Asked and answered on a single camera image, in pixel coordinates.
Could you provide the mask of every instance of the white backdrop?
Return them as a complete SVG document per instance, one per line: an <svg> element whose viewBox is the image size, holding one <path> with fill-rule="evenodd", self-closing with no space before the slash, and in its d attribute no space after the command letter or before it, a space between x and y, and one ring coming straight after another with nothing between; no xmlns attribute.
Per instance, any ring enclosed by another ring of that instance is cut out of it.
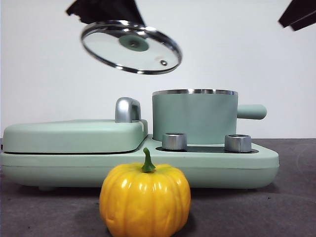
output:
<svg viewBox="0 0 316 237"><path fill-rule="evenodd" d="M1 1L1 136L15 123L113 119L115 102L140 101L152 132L154 91L229 89L240 104L264 104L264 120L239 119L253 138L316 137L316 25L277 22L290 0L136 0L148 26L181 46L166 75L122 72L89 56L72 0Z"/></svg>

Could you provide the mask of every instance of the gray table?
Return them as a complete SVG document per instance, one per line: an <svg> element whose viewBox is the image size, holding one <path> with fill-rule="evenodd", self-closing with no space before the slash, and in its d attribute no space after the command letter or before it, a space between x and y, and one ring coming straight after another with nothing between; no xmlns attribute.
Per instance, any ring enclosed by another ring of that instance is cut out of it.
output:
<svg viewBox="0 0 316 237"><path fill-rule="evenodd" d="M316 139L258 139L279 153L270 185L254 190L192 189L176 237L315 237ZM109 237L97 188L41 192L1 176L1 237Z"/></svg>

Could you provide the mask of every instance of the mint green pot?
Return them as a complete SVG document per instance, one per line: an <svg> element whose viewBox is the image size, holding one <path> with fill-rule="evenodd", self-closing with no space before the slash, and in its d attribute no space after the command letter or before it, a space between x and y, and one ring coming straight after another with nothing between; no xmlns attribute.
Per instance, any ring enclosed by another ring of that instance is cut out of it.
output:
<svg viewBox="0 0 316 237"><path fill-rule="evenodd" d="M241 118L262 119L262 105L238 107L238 94L230 90L181 89L153 93L153 139L169 132L186 133L188 144L223 144L225 135L236 134Z"/></svg>

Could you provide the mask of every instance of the green stem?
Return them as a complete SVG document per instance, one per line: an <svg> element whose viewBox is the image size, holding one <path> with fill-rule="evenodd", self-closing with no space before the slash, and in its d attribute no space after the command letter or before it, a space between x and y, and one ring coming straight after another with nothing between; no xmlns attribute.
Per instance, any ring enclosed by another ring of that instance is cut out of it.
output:
<svg viewBox="0 0 316 237"><path fill-rule="evenodd" d="M147 149L147 147L143 149L143 152L145 153L146 157L145 157L145 163L142 167L142 171L145 173L154 172L156 167L152 163L152 160L150 158L150 152Z"/></svg>

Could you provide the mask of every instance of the pumpkin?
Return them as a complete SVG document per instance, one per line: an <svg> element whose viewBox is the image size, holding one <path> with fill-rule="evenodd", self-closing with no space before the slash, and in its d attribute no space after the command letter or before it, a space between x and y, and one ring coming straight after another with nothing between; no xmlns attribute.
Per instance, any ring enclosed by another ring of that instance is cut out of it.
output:
<svg viewBox="0 0 316 237"><path fill-rule="evenodd" d="M191 193L182 171L145 164L120 164L103 182L100 215L114 237L169 237L187 222Z"/></svg>

